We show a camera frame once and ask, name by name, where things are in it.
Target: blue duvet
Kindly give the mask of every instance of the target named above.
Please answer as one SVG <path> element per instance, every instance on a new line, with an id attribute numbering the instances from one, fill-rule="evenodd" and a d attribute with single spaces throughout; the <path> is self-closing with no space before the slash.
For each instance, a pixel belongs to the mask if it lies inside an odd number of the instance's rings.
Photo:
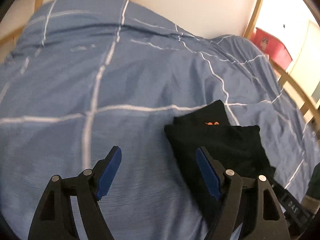
<path id="1" fill-rule="evenodd" d="M 127 0 L 45 4 L 0 66 L 1 213 L 27 239 L 51 176 L 76 176 L 117 145 L 122 163 L 99 202 L 114 238 L 204 239 L 164 125 L 218 99 L 232 125 L 260 126 L 276 180 L 301 200 L 317 141 L 250 41 L 196 37 Z"/>

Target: metal screw head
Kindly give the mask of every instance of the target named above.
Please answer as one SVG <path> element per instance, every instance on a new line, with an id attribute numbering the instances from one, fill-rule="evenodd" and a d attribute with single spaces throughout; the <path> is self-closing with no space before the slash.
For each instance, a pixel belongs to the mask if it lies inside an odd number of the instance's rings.
<path id="1" fill-rule="evenodd" d="M 235 172 L 233 170 L 226 170 L 226 174 L 229 176 L 233 176 Z"/>
<path id="2" fill-rule="evenodd" d="M 264 175 L 259 175 L 259 179 L 261 181 L 266 181 L 267 180 L 266 176 L 264 176 Z"/>
<path id="3" fill-rule="evenodd" d="M 51 178 L 51 180 L 52 180 L 53 182 L 56 182 L 56 181 L 59 180 L 59 176 L 58 176 L 58 175 L 54 175 L 54 176 Z"/>
<path id="4" fill-rule="evenodd" d="M 89 176 L 91 173 L 92 173 L 91 169 L 86 169 L 83 171 L 83 175 L 85 175 L 85 176 Z"/>

